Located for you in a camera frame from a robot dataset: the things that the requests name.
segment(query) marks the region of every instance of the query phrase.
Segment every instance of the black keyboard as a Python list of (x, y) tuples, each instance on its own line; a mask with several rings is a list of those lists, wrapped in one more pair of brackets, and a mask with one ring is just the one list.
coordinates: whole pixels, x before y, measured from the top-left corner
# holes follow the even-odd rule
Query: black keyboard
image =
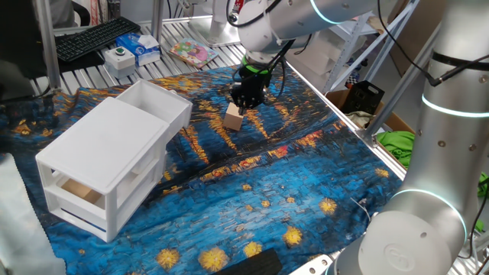
[(56, 46), (58, 58), (70, 62), (78, 57), (113, 43), (115, 38), (130, 32), (138, 32), (141, 27), (120, 17), (112, 19), (104, 24), (91, 27), (67, 39), (63, 39)]

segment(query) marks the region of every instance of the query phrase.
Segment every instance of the tissue box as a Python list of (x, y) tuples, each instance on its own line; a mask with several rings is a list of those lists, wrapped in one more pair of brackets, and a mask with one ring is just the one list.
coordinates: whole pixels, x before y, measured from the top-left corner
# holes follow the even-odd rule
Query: tissue box
[(143, 66), (160, 59), (160, 50), (158, 46), (146, 48), (139, 43), (141, 38), (138, 34), (124, 34), (115, 39), (117, 47), (124, 47), (136, 56), (136, 64)]

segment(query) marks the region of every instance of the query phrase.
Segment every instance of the black object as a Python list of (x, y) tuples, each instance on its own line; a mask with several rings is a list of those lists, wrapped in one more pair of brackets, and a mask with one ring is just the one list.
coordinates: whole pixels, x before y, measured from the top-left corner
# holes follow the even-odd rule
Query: black object
[(354, 84), (350, 93), (346, 97), (342, 112), (363, 111), (371, 115), (375, 113), (379, 103), (381, 103), (384, 91), (368, 81), (361, 81)]
[[(69, 39), (72, 36), (73, 36), (73, 34), (64, 35), (61, 37), (55, 37), (54, 40), (56, 42), (56, 45), (58, 45), (64, 39)], [(78, 58), (78, 59), (71, 61), (71, 62), (64, 62), (64, 61), (58, 59), (58, 65), (60, 66), (60, 73), (71, 72), (74, 70), (89, 68), (91, 66), (99, 66), (99, 65), (103, 65), (104, 63), (105, 63), (105, 61), (100, 56), (100, 54), (98, 54), (96, 51), (88, 53), (88, 54), (84, 55), (83, 57)], [(32, 70), (31, 68), (21, 68), (21, 71), (22, 71), (22, 74), (29, 79), (36, 79), (39, 77), (47, 76), (47, 73), (45, 71), (46, 65), (44, 65), (44, 63), (42, 63), (41, 66), (44, 68), (44, 70)]]
[(137, 32), (141, 27), (123, 17), (112, 19), (107, 23), (91, 27), (86, 31), (74, 34), (57, 45), (58, 58), (71, 62), (107, 44), (123, 34)]
[[(479, 183), (479, 186), (478, 187), (482, 187), (482, 186), (485, 186), (489, 183), (489, 179), (485, 179), (482, 183)], [(477, 213), (477, 215), (475, 216), (475, 220), (474, 220), (474, 224), (472, 225), (472, 231), (471, 231), (471, 235), (470, 237), (468, 238), (468, 243), (470, 244), (470, 248), (468, 250), (468, 256), (467, 257), (463, 257), (463, 256), (460, 256), (458, 255), (459, 258), (461, 259), (470, 259), (472, 258), (472, 254), (474, 253), (474, 248), (472, 246), (472, 241), (474, 239), (474, 231), (475, 231), (475, 226), (477, 225), (477, 220), (479, 219), (479, 217), (481, 217), (481, 213), (482, 211), (484, 210), (484, 207), (486, 206), (486, 202), (487, 202), (487, 195), (489, 195), (489, 192), (486, 191), (485, 195), (484, 195), (484, 201), (482, 202), (482, 205), (481, 207), (479, 208), (479, 212)]]
[(489, 71), (489, 63), (486, 62), (472, 63), (472, 60), (461, 60), (459, 58), (447, 57), (446, 55), (437, 52), (433, 52), (432, 59), (450, 66), (467, 66), (467, 69), (471, 70), (481, 70), (485, 72)]
[(121, 0), (107, 0), (108, 19), (121, 17)]
[(282, 270), (282, 263), (273, 248), (249, 257), (235, 265), (214, 273), (214, 275), (277, 275)]
[(73, 6), (73, 10), (79, 15), (79, 26), (88, 26), (90, 25), (90, 12), (82, 5), (76, 3), (75, 1), (71, 1), (71, 5)]
[(280, 50), (267, 64), (250, 64), (246, 58), (242, 60), (242, 66), (232, 74), (234, 84), (230, 91), (233, 102), (240, 108), (240, 113), (245, 109), (252, 109), (261, 103), (267, 104), (267, 95), (265, 94), (267, 89), (265, 88), (268, 88), (270, 85), (272, 72), (278, 63), (282, 65), (282, 86), (280, 87), (278, 95), (275, 97), (278, 98), (282, 95), (286, 79), (284, 56), (292, 47), (294, 41), (295, 40), (288, 41), (285, 46), (283, 46), (282, 50)]
[[(57, 44), (69, 36), (55, 37)], [(60, 72), (98, 66), (104, 60), (92, 52), (71, 63), (58, 60)], [(43, 44), (31, 0), (2, 2), (0, 8), (0, 100), (33, 95), (28, 79), (46, 76), (43, 58)]]
[(365, 58), (363, 61), (361, 61), (360, 65), (368, 66), (368, 58)]

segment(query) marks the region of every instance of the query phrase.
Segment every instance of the white plastic drawer unit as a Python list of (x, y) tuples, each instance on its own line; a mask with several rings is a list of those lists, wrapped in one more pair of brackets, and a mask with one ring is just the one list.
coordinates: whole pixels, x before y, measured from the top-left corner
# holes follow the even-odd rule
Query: white plastic drawer unit
[(168, 122), (170, 138), (187, 128), (192, 112), (192, 103), (146, 80), (136, 82), (117, 97), (118, 100), (136, 106), (146, 112)]
[(141, 80), (107, 98), (36, 156), (51, 213), (115, 238), (165, 171), (167, 142), (192, 103)]

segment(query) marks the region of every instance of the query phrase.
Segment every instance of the black cable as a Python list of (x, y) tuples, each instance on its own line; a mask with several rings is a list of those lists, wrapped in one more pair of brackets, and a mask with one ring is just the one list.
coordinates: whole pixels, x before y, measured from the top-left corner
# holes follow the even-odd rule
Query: black cable
[(102, 15), (102, 5), (100, 5), (100, 0), (97, 0), (97, 4), (99, 6), (100, 24), (103, 24), (104, 23), (104, 16)]
[(176, 18), (176, 12), (178, 11), (178, 7), (180, 7), (180, 3), (176, 2), (176, 8), (175, 8), (175, 13), (173, 14), (173, 18)]
[(433, 79), (433, 77), (427, 72), (425, 71), (423, 68), (421, 68), (420, 66), (418, 66), (416, 63), (414, 63), (414, 61), (412, 61), (410, 59), (410, 57), (407, 55), (407, 53), (404, 51), (404, 49), (399, 45), (399, 43), (397, 43), (397, 40), (396, 38), (394, 38), (394, 36), (390, 33), (390, 31), (387, 29), (387, 27), (385, 26), (384, 24), (384, 20), (382, 20), (382, 13), (381, 13), (381, 0), (377, 0), (377, 11), (378, 11), (378, 14), (379, 14), (379, 19), (381, 20), (381, 24), (382, 24), (382, 27), (384, 28), (384, 30), (386, 31), (387, 35), (389, 35), (390, 39), (392, 39), (392, 41), (397, 45), (397, 47), (399, 47), (399, 50), (400, 52), (404, 55), (404, 57), (406, 57), (406, 59), (413, 65), (415, 66), (419, 71), (421, 71), (421, 73), (423, 73), (423, 75), (428, 79)]
[(482, 269), (486, 266), (488, 260), (489, 260), (489, 257), (486, 257), (486, 259), (482, 263), (481, 267), (479, 267), (479, 269), (477, 270), (477, 272), (474, 275), (479, 275), (482, 272)]
[(39, 98), (45, 96), (50, 90), (51, 90), (51, 87), (47, 86), (47, 88), (44, 90), (43, 93), (41, 93), (40, 95), (33, 96), (32, 99), (39, 99)]
[(301, 54), (304, 50), (306, 50), (307, 45), (309, 45), (309, 42), (311, 41), (311, 38), (313, 38), (313, 34), (310, 34), (309, 37), (307, 38), (306, 45), (304, 45), (304, 48), (302, 50), (298, 50), (297, 52), (293, 53), (294, 55), (299, 55)]
[(170, 6), (170, 0), (167, 0), (167, 4), (168, 4), (168, 18), (171, 19), (171, 6)]
[[(484, 186), (486, 184), (489, 183), (489, 178), (485, 179), (482, 183), (481, 183), (481, 186)], [(458, 255), (459, 258), (461, 259), (470, 259), (472, 257), (472, 254), (474, 253), (474, 248), (472, 246), (472, 239), (474, 238), (474, 231), (475, 231), (475, 226), (477, 225), (477, 220), (479, 219), (479, 217), (481, 216), (481, 213), (482, 213), (482, 210), (484, 210), (484, 207), (486, 205), (486, 201), (487, 201), (487, 194), (488, 194), (488, 191), (486, 191), (486, 194), (484, 196), (484, 201), (482, 202), (482, 205), (481, 207), (479, 208), (479, 212), (477, 213), (477, 216), (475, 217), (475, 220), (474, 220), (474, 224), (472, 225), (472, 231), (471, 231), (471, 235), (469, 237), (469, 245), (470, 245), (470, 248), (468, 250), (468, 256), (467, 257), (463, 257), (463, 256), (460, 256)]]
[(282, 65), (282, 86), (280, 87), (280, 92), (275, 97), (276, 99), (278, 99), (279, 96), (282, 95), (283, 89), (285, 88), (285, 61), (284, 61), (284, 59), (285, 59), (284, 57), (282, 57), (280, 59), (280, 64)]
[[(246, 27), (246, 26), (249, 26), (249, 25), (253, 24), (254, 22), (260, 20), (263, 17), (263, 13), (260, 13), (257, 17), (251, 19), (250, 21), (242, 23), (242, 24), (236, 24), (235, 22), (231, 22), (231, 19), (229, 18), (229, 16), (227, 16), (227, 14), (229, 12), (229, 2), (230, 1), (231, 0), (228, 0), (228, 2), (226, 3), (226, 18), (228, 19), (228, 23), (233, 27), (237, 27), (237, 28)], [(275, 0), (271, 5), (268, 6), (267, 9), (265, 9), (265, 12), (269, 13), (270, 11), (272, 11), (278, 5), (278, 3), (280, 3), (280, 0)]]
[(387, 35), (389, 35), (390, 39), (392, 39), (392, 41), (399, 47), (399, 50), (404, 55), (404, 57), (406, 57), (406, 59), (413, 66), (415, 66), (419, 71), (421, 71), (421, 73), (423, 73), (423, 75), (428, 79), (429, 84), (431, 86), (433, 86), (433, 87), (436, 87), (436, 86), (440, 85), (441, 83), (445, 82), (446, 80), (451, 79), (453, 76), (456, 76), (461, 71), (469, 68), (470, 66), (472, 66), (472, 65), (474, 65), (476, 63), (479, 63), (480, 61), (482, 61), (484, 59), (489, 58), (489, 54), (486, 55), (486, 56), (483, 56), (481, 58), (477, 58), (476, 60), (473, 60), (473, 61), (471, 61), (469, 63), (466, 63), (465, 65), (457, 66), (457, 67), (453, 68), (452, 70), (449, 70), (448, 72), (444, 73), (439, 78), (435, 79), (427, 71), (425, 71), (424, 69), (422, 69), (420, 66), (418, 66), (416, 63), (414, 63), (414, 61), (412, 61), (410, 59), (410, 57), (407, 55), (407, 53), (404, 51), (404, 49), (399, 45), (399, 43), (397, 43), (397, 40), (394, 38), (394, 36), (389, 32), (389, 30), (387, 29), (387, 27), (384, 24), (384, 21), (382, 20), (381, 0), (377, 0), (377, 11), (378, 11), (378, 14), (379, 14), (379, 19), (381, 20), (382, 27), (387, 32)]
[(256, 75), (258, 75), (259, 73), (262, 73), (264, 72), (265, 70), (268, 70), (269, 72), (268, 73), (271, 73), (271, 71), (275, 68), (275, 66), (278, 64), (278, 60), (280, 58), (282, 58), (283, 56), (285, 56), (285, 53), (292, 47), (292, 44), (295, 40), (290, 40), (287, 42), (287, 44), (285, 44), (285, 46), (282, 48), (282, 50), (280, 50), (277, 55), (272, 58), (272, 60), (265, 66), (263, 67), (262, 69), (258, 70), (256, 73), (250, 75), (250, 76), (247, 76), (245, 77), (244, 79), (241, 79), (241, 80), (236, 80), (235, 76), (236, 76), (236, 73), (241, 69), (238, 69), (236, 70), (233, 74), (232, 74), (232, 79), (234, 82), (244, 82), (244, 81), (247, 81), (253, 77), (255, 77)]

